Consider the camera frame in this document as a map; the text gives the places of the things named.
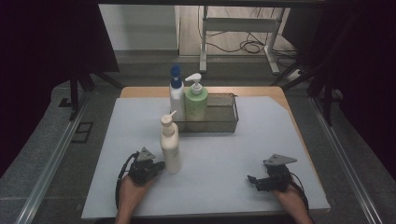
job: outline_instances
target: pump bottle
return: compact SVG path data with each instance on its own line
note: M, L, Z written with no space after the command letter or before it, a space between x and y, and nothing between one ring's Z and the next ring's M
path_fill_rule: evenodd
M161 149L163 150L163 158L165 160L165 169L176 174L181 169L181 158L178 150L178 127L173 122L172 116L176 110L170 115L163 115L161 118Z
M207 89L199 82L201 74L195 73L186 78L186 81L194 81L185 92L185 116L187 121L202 121L205 119L207 107Z
M181 80L180 67L178 64L172 66L171 76L171 84L169 85L171 111L177 111L173 116L173 120L184 121L184 84Z

